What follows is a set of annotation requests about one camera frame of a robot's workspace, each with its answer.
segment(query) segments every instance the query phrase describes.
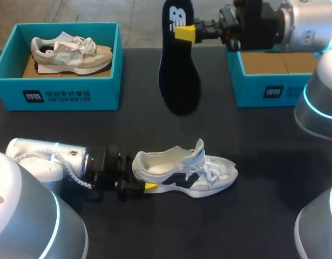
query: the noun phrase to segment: shoe box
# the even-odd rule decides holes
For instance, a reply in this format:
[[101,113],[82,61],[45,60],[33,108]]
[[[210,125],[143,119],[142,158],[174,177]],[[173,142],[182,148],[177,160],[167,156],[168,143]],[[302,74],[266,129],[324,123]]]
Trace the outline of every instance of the shoe box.
[[315,70],[315,53],[227,52],[238,107],[295,106]]
[[[32,38],[53,39],[62,31],[113,48],[111,66],[90,76],[38,74]],[[0,56],[0,97],[9,111],[117,110],[122,65],[119,23],[16,24]]]

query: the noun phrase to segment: teal shoe box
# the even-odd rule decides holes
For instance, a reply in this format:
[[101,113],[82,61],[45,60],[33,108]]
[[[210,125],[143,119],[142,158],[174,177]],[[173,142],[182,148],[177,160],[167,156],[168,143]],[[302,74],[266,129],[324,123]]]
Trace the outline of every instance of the teal shoe box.
[[[113,48],[110,77],[22,78],[33,37],[62,31]],[[16,24],[0,56],[0,97],[9,111],[117,110],[123,65],[118,23]]]
[[[275,60],[273,65],[279,66],[277,69],[284,70],[283,73],[248,74],[245,71],[241,53],[228,50],[226,52],[237,107],[295,106],[305,84],[311,77],[311,72],[288,73],[286,66],[283,67],[280,60]],[[311,71],[311,67],[313,67],[312,71],[314,71],[318,55],[311,56],[310,53],[311,65],[308,70]],[[255,62],[255,66],[263,65],[262,61],[258,59]],[[294,60],[294,63],[291,63],[293,69],[298,69],[296,67],[298,62],[298,60]]]

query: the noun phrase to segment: beige sneaker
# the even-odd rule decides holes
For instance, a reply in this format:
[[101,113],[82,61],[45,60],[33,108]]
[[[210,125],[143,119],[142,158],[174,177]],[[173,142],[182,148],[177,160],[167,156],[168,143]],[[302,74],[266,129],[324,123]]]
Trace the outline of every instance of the beige sneaker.
[[113,58],[110,47],[97,46],[91,38],[72,37],[66,32],[51,40],[32,39],[31,53],[40,74],[92,74],[108,66]]

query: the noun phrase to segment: black n logo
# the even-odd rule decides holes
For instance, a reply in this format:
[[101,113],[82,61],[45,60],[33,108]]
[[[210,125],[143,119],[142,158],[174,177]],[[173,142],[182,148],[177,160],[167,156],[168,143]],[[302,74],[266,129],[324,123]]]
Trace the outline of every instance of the black n logo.
[[162,184],[163,185],[171,185],[175,183],[176,186],[190,189],[195,182],[197,182],[199,175],[197,173],[193,173],[191,176],[188,177],[186,181],[186,174],[185,173],[175,173],[172,174],[169,178],[167,178]]

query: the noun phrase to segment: gray floor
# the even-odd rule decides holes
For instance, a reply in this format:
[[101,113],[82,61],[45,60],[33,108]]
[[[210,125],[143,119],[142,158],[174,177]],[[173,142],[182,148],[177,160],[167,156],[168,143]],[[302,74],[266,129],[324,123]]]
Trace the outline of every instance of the gray floor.
[[[120,23],[124,47],[161,47],[165,0],[0,0],[0,49],[16,23]],[[218,18],[229,0],[192,0],[196,17]],[[281,0],[270,1],[277,7]],[[218,40],[201,45],[219,45]]]

